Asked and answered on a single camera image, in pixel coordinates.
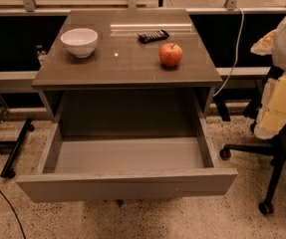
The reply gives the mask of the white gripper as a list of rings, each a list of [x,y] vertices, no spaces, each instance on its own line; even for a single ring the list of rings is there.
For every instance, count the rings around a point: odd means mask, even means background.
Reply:
[[[272,54],[273,65],[286,71],[286,16],[276,30],[254,43],[250,52],[259,56]],[[277,80],[267,81],[261,102],[254,134],[258,138],[269,139],[286,124],[286,73]]]

